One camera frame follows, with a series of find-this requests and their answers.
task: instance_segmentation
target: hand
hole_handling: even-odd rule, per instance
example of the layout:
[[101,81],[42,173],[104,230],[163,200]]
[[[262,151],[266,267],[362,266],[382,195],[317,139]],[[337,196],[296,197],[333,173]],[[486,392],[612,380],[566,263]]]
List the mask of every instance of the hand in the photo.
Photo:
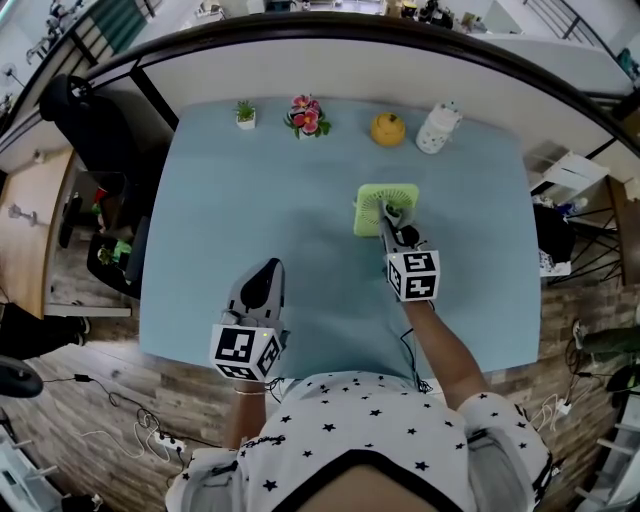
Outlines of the hand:
[[236,380],[233,383],[233,389],[243,393],[265,393],[264,382]]

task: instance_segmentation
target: desk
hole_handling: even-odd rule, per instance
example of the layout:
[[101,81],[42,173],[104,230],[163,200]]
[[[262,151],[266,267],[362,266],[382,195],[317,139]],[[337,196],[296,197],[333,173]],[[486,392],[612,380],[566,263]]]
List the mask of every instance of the desk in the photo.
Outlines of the desk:
[[[353,235],[364,183],[416,183],[417,219],[440,250],[438,313],[484,371],[534,362],[540,277],[531,198],[518,141],[463,121],[453,142],[425,155],[412,138],[426,112],[323,100],[333,128],[298,141],[282,119],[289,102],[258,101],[241,131],[231,102],[187,108],[156,197],[142,284],[140,345],[209,365],[212,324],[232,283],[268,257],[286,272],[289,345],[274,375],[320,371],[409,374],[398,340],[408,329],[382,273],[377,238]],[[391,109],[407,124],[400,147],[369,137]],[[422,377],[431,372],[422,355]]]
[[[42,164],[11,173],[0,197],[0,284],[12,302],[36,318],[57,316],[130,316],[130,308],[94,308],[49,303],[53,259],[62,210],[74,178],[73,150],[50,154]],[[12,219],[17,204],[35,211],[38,223]]]

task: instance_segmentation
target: green fan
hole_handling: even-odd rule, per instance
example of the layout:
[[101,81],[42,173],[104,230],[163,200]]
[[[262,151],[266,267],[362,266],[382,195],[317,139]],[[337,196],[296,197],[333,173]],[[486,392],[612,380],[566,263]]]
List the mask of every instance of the green fan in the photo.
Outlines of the green fan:
[[353,232],[356,236],[378,236],[380,223],[378,202],[386,201],[394,208],[414,208],[418,202],[418,187],[411,184],[367,184],[358,189],[356,220]]

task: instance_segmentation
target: table surface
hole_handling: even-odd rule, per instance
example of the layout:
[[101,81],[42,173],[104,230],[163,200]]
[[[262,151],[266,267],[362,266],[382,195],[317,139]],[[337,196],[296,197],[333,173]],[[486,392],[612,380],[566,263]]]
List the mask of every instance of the table surface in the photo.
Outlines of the table surface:
[[[73,150],[65,149],[11,173],[0,198],[0,282],[11,302],[37,318],[44,315],[47,267],[57,243],[55,219],[72,157]],[[31,227],[27,219],[9,218],[14,203],[23,213],[35,211],[38,223]]]
[[[142,287],[140,344],[162,357],[210,366],[212,325],[232,283],[280,258],[288,348],[272,373],[303,378],[363,370],[408,376],[408,329],[383,276],[377,238],[353,235],[365,183],[415,183],[417,220],[440,251],[437,312],[483,371],[536,360],[540,277],[519,141],[464,120],[437,155],[413,139],[426,111],[323,100],[333,127],[297,140],[285,99],[256,102],[257,127],[235,126],[233,102],[182,114],[158,191]],[[376,145],[371,120],[392,110],[407,125],[395,148]],[[420,354],[421,377],[431,375]]]

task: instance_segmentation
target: white box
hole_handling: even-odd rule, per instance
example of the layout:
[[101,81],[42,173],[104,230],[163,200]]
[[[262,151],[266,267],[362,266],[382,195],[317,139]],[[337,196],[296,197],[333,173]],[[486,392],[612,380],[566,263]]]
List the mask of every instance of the white box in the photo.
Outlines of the white box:
[[402,302],[435,299],[440,285],[438,251],[387,254],[387,281]]
[[211,364],[226,378],[264,382],[282,352],[275,329],[214,324]]

